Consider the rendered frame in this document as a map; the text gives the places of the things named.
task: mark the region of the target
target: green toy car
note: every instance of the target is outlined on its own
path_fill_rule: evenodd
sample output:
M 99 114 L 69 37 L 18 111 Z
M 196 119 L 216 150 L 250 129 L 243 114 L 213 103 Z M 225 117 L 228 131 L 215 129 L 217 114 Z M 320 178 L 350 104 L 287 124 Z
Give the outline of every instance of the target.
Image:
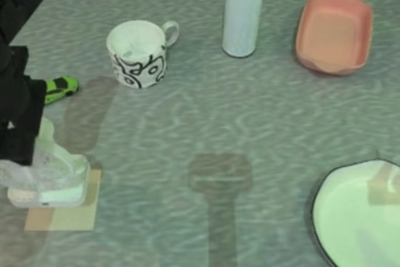
M 51 104 L 65 97 L 70 97 L 78 92 L 79 83 L 77 79 L 63 76 L 46 81 L 47 93 L 45 104 Z

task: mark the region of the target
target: beige square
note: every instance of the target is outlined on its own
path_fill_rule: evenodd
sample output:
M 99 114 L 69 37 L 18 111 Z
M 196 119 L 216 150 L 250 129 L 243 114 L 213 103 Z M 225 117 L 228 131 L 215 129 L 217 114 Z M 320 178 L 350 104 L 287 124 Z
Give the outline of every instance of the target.
M 92 231 L 96 220 L 101 170 L 91 170 L 86 200 L 77 208 L 31 208 L 25 231 Z

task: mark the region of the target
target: robotic hand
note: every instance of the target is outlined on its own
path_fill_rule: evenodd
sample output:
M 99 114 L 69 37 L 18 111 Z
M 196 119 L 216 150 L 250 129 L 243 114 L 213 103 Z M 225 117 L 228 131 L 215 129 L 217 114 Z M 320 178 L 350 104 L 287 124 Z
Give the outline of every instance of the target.
M 24 75 L 27 47 L 9 45 L 41 2 L 0 0 L 0 184 L 9 187 L 8 198 L 17 207 L 79 206 L 86 195 L 87 159 L 55 143 L 53 124 L 42 115 L 58 96 L 48 95 L 45 81 Z

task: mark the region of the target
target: white container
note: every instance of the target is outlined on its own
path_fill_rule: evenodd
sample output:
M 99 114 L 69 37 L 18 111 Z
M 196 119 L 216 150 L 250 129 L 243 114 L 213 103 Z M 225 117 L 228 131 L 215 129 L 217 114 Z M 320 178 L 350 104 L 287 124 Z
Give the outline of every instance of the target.
M 222 48 L 243 58 L 256 50 L 263 0 L 225 0 Z

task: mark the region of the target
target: mug handle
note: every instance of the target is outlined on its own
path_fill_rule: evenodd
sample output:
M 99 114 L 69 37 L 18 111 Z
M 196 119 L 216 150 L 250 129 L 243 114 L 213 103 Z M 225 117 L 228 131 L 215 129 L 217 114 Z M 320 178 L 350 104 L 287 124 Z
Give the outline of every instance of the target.
M 178 40 L 179 37 L 179 24 L 176 21 L 167 21 L 162 26 L 161 29 L 164 31 L 164 34 L 167 35 L 167 31 L 171 28 L 174 28 L 173 33 L 169 38 L 166 39 L 166 46 L 170 47 Z

